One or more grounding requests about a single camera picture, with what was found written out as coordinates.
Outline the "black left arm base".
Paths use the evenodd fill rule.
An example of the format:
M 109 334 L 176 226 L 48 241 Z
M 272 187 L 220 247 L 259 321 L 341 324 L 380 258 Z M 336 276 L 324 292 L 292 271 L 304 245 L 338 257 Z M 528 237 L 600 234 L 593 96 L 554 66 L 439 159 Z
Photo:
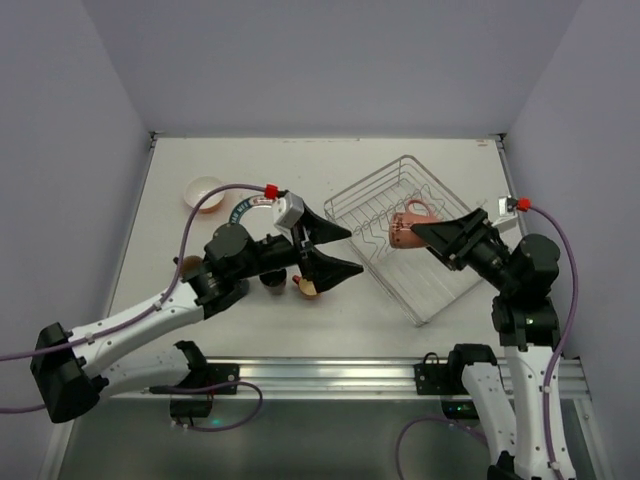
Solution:
M 208 363 L 190 372 L 175 388 L 198 389 L 240 379 L 240 366 L 237 363 Z M 199 394 L 196 399 L 171 400 L 170 417 L 175 420 L 188 420 L 191 425 L 195 419 L 206 418 L 212 412 L 215 395 L 235 395 L 237 386 L 224 386 L 214 391 Z

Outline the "pink mug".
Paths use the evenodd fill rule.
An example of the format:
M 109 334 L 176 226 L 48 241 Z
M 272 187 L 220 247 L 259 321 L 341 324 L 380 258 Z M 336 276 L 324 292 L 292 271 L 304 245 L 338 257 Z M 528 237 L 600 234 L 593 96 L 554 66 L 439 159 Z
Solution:
M 422 199 L 410 199 L 404 211 L 392 215 L 388 230 L 390 246 L 394 249 L 424 248 L 426 242 L 415 234 L 411 227 L 414 224 L 437 223 L 440 218 Z

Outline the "orange bowl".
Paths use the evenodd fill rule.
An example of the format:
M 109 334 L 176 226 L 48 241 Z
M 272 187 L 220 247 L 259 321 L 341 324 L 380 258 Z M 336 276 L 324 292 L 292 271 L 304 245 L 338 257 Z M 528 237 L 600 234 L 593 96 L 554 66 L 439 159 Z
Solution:
M 193 179 L 184 190 L 183 199 L 185 203 L 194 208 L 202 198 L 204 198 L 211 191 L 222 186 L 222 182 L 213 176 L 201 176 Z M 213 213 L 218 210 L 225 197 L 225 192 L 216 193 L 207 198 L 207 200 L 200 206 L 199 212 L 202 214 Z

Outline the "orange red mug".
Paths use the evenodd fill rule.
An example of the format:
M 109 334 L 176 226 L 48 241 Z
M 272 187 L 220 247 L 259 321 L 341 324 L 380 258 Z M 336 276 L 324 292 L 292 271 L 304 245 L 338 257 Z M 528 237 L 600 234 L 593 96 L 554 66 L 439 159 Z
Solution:
M 292 277 L 293 283 L 298 288 L 303 298 L 307 300 L 317 299 L 320 297 L 320 293 L 316 290 L 314 283 L 300 275 L 294 275 Z

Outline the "green rimmed printed plate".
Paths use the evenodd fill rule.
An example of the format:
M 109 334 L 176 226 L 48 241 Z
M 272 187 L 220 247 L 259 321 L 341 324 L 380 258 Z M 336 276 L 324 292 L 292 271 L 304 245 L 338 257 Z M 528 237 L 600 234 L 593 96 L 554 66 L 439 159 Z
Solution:
M 272 204 L 273 201 L 264 196 L 249 196 L 232 208 L 227 222 L 230 224 L 271 226 Z

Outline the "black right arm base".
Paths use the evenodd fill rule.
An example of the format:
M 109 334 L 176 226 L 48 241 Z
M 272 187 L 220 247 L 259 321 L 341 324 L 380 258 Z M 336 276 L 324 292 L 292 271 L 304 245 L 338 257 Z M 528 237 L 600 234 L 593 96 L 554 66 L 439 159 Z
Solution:
M 427 353 L 413 365 L 414 384 L 419 396 L 438 397 L 443 415 L 452 420 L 478 420 L 479 414 L 462 384 L 462 364 L 451 350 L 446 360 Z

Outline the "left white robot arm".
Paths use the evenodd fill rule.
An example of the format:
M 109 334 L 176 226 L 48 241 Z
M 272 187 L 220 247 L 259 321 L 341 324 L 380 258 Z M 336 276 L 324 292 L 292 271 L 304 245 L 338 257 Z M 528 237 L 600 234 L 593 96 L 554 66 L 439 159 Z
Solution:
M 310 209 L 278 208 L 278 234 L 254 239 L 239 223 L 219 226 L 204 246 L 202 260 L 190 267 L 175 260 L 165 291 L 112 317 L 66 330 L 53 323 L 39 332 L 30 372 L 44 409 L 55 424 L 74 420 L 100 401 L 148 387 L 154 392 L 203 392 L 209 386 L 206 360 L 192 341 L 180 341 L 169 356 L 137 363 L 131 354 L 182 327 L 208 320 L 248 293 L 248 281 L 296 266 L 324 293 L 362 273 L 361 265 L 328 256 L 320 246 L 351 237 L 351 232 Z

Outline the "dark maroon mug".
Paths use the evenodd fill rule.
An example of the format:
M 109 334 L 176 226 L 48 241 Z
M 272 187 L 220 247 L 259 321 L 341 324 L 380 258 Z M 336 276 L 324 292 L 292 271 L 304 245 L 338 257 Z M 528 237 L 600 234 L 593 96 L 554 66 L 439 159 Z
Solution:
M 287 272 L 285 270 L 272 271 L 259 276 L 262 286 L 272 295 L 281 295 L 286 287 Z

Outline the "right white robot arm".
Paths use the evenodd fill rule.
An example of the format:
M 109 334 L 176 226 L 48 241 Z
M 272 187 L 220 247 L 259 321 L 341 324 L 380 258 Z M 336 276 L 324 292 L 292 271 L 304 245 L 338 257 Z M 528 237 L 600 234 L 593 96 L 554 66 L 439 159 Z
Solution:
M 492 322 L 509 369 L 507 392 L 493 350 L 457 344 L 447 367 L 471 397 L 484 430 L 490 479 L 574 479 L 559 392 L 561 334 L 550 298 L 559 274 L 560 249 L 540 234 L 509 248 L 478 209 L 464 217 L 411 227 L 452 271 L 473 269 L 498 292 Z

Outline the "black mug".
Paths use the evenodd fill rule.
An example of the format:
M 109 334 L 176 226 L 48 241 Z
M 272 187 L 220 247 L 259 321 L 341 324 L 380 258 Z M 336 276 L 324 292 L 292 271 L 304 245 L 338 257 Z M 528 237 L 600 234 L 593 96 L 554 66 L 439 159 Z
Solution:
M 190 255 L 183 258 L 180 268 L 180 276 L 184 277 L 190 271 L 196 269 L 203 263 L 203 259 L 197 255 Z

